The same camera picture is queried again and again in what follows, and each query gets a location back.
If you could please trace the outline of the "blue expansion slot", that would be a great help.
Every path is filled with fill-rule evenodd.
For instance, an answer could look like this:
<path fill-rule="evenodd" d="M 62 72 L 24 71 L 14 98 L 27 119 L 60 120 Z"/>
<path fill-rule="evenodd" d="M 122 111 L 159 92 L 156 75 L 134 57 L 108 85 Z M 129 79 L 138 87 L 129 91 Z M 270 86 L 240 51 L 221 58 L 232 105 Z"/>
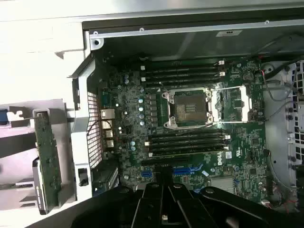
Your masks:
<path fill-rule="evenodd" d="M 173 175 L 191 175 L 194 174 L 194 171 L 191 168 L 174 168 Z M 152 177 L 152 171 L 142 171 L 141 176 L 144 178 L 151 178 Z"/>

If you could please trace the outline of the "black expansion slot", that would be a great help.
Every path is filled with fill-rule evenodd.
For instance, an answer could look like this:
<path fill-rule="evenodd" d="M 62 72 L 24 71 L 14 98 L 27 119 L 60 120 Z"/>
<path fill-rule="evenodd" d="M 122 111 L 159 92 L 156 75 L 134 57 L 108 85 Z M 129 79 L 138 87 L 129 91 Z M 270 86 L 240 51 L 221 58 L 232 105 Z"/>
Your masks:
<path fill-rule="evenodd" d="M 152 166 L 159 164 L 176 164 L 179 162 L 188 162 L 189 159 L 181 158 L 181 159 L 153 159 L 153 160 L 143 160 L 141 161 L 142 166 Z"/>

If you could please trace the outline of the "black RAM slot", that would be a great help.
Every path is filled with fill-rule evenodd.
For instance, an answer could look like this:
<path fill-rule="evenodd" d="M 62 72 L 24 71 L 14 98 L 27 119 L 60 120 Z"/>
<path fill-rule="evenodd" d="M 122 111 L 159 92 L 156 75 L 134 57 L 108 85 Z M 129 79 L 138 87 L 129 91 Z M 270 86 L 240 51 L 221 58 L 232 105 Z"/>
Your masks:
<path fill-rule="evenodd" d="M 197 77 L 197 76 L 225 76 L 226 72 L 164 72 L 163 74 L 146 75 L 145 78 L 170 78 L 170 77 Z"/>
<path fill-rule="evenodd" d="M 146 86 L 152 85 L 183 85 L 183 84 L 199 84 L 208 82 L 221 81 L 222 77 L 190 77 L 190 78 L 145 78 L 145 81 L 141 80 L 141 84 Z"/>
<path fill-rule="evenodd" d="M 217 67 L 225 65 L 224 60 L 219 60 L 216 62 L 204 62 L 204 61 L 161 61 L 161 62 L 150 62 L 145 66 L 147 68 L 166 68 L 166 67 Z"/>
<path fill-rule="evenodd" d="M 152 149 L 167 149 L 167 148 L 195 148 L 195 147 L 211 147 L 211 146 L 225 146 L 226 142 L 211 142 L 211 143 L 183 143 L 183 144 L 168 144 L 168 145 L 150 145 Z"/>
<path fill-rule="evenodd" d="M 175 136 L 183 136 L 183 135 L 191 135 L 191 134 L 204 134 L 204 133 L 229 133 L 229 130 L 223 129 L 211 129 L 211 130 L 197 130 L 197 131 L 188 131 L 182 133 L 163 133 L 163 134 L 154 134 L 150 135 L 151 138 L 161 138 L 161 137 L 175 137 Z"/>
<path fill-rule="evenodd" d="M 149 144 L 162 143 L 162 142 L 175 142 L 175 141 L 193 141 L 193 140 L 204 140 L 204 139 L 231 139 L 231 135 L 180 135 L 172 137 L 160 137 L 151 138 L 146 140 Z"/>
<path fill-rule="evenodd" d="M 163 69 L 150 69 L 141 71 L 141 73 L 153 73 L 153 72 L 173 72 L 173 71 L 204 71 L 204 70 L 219 70 L 218 67 L 210 67 L 210 66 L 204 66 L 204 67 L 184 67 L 184 68 L 163 68 Z"/>

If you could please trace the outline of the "silver chipset heatsink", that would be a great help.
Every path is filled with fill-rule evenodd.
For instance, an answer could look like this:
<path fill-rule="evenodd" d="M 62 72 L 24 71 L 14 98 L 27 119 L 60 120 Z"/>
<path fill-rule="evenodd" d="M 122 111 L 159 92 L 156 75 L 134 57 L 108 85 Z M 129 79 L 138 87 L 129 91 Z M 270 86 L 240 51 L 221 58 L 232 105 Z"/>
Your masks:
<path fill-rule="evenodd" d="M 216 177 L 211 179 L 211 186 L 225 190 L 230 193 L 235 193 L 235 186 L 232 177 Z"/>

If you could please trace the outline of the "green motherboard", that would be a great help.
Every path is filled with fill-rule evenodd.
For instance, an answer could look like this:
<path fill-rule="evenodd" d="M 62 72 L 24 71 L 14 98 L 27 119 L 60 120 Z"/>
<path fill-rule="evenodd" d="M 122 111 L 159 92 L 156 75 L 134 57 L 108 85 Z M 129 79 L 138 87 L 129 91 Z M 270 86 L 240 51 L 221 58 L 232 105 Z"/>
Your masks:
<path fill-rule="evenodd" d="M 183 84 L 183 85 L 152 85 L 141 84 L 146 75 L 163 74 L 164 72 L 141 73 L 150 69 L 145 65 L 151 60 L 136 60 L 130 63 L 111 64 L 101 68 L 100 75 L 103 85 L 100 88 L 102 143 L 106 154 L 114 155 L 119 161 L 119 175 L 122 185 L 133 189 L 154 179 L 154 168 L 171 167 L 191 168 L 194 174 L 172 175 L 173 180 L 199 192 L 211 186 L 211 179 L 216 177 L 232 177 L 235 195 L 254 202 L 268 197 L 266 190 L 266 147 L 264 97 L 262 92 L 262 69 L 258 60 L 242 59 L 182 59 L 179 61 L 226 63 L 217 66 L 219 70 L 211 71 L 173 71 L 173 72 L 226 72 L 221 81 Z M 251 70 L 255 79 L 243 80 L 242 73 Z M 252 99 L 249 121 L 246 123 L 215 123 L 212 125 L 188 130 L 170 130 L 163 126 L 167 113 L 161 99 L 163 92 L 172 89 L 205 87 L 210 90 L 245 86 L 247 95 Z M 182 133 L 197 130 L 223 129 L 229 133 L 204 133 L 197 135 L 231 135 L 231 139 L 204 139 L 193 141 L 171 141 L 152 145 L 168 145 L 183 143 L 226 142 L 225 146 L 150 149 L 150 135 L 163 133 Z M 189 161 L 176 164 L 159 164 L 142 166 L 141 161 L 153 159 L 181 159 Z M 151 178 L 141 176 L 142 171 L 152 171 Z"/>

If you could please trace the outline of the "CPU socket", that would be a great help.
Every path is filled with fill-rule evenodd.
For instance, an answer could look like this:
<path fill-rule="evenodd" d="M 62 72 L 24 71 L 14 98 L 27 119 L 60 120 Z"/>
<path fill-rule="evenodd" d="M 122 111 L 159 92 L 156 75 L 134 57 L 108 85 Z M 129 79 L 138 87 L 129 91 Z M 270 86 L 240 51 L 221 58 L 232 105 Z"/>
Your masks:
<path fill-rule="evenodd" d="M 163 126 L 170 130 L 188 130 L 213 124 L 212 94 L 205 87 L 172 89 L 163 92 L 166 120 Z"/>

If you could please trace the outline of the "grey parts rack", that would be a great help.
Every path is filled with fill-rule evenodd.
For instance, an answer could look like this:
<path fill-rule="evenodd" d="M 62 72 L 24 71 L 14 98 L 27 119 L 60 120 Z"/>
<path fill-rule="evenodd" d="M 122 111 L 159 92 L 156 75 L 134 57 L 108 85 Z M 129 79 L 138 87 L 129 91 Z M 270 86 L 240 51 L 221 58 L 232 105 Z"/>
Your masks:
<path fill-rule="evenodd" d="M 66 107 L 61 99 L 0 104 L 9 107 L 9 124 L 0 126 L 0 211 L 37 206 L 32 162 L 37 158 L 33 111 L 47 111 L 57 143 L 61 172 L 59 206 L 75 201 L 76 187 L 70 129 Z"/>

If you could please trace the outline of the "silver socket cover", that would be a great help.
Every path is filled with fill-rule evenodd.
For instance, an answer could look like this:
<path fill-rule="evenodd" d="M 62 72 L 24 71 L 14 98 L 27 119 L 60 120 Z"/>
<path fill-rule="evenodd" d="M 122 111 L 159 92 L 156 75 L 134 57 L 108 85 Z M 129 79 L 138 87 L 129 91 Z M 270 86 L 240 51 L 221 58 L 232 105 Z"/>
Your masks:
<path fill-rule="evenodd" d="M 252 99 L 244 85 L 211 90 L 209 112 L 215 123 L 246 123 Z"/>

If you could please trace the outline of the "silver perforated disk bay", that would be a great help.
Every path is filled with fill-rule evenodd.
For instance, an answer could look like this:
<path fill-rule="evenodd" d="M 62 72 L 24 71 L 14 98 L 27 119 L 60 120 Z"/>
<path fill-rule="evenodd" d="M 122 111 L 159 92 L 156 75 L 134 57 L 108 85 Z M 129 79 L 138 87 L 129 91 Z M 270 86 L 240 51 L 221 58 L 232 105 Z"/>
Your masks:
<path fill-rule="evenodd" d="M 289 187 L 291 190 L 304 189 L 304 60 L 290 65 L 291 92 L 287 104 L 287 141 L 291 150 Z"/>

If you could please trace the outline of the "blue disk caddy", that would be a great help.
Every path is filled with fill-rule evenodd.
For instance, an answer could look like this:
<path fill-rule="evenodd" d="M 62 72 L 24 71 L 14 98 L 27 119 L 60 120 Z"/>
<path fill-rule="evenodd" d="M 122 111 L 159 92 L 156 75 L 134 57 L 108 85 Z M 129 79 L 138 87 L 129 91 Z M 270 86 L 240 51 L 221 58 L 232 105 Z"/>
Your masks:
<path fill-rule="evenodd" d="M 0 108 L 0 126 L 7 126 L 10 123 L 7 117 L 9 110 L 9 107 Z"/>

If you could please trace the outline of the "open black PC case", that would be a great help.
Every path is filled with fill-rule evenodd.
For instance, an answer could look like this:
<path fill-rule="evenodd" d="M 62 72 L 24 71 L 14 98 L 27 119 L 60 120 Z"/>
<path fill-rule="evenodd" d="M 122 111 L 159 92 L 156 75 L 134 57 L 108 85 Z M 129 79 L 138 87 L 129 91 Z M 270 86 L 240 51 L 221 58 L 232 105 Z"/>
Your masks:
<path fill-rule="evenodd" d="M 249 201 L 288 216 L 288 228 L 304 228 L 304 189 L 289 187 L 291 150 L 286 110 L 291 92 L 290 65 L 304 60 L 304 20 L 217 26 L 174 25 L 168 21 L 158 25 L 154 19 L 149 24 L 145 21 L 129 20 L 124 27 L 98 26 L 95 21 L 84 23 L 89 55 L 84 69 L 73 78 L 76 111 L 72 146 L 78 199 L 83 202 L 122 185 L 118 158 L 106 154 L 102 143 L 101 68 L 139 59 L 258 60 L 263 72 L 268 197 L 259 203 Z M 144 189 L 146 184 L 131 189 Z"/>

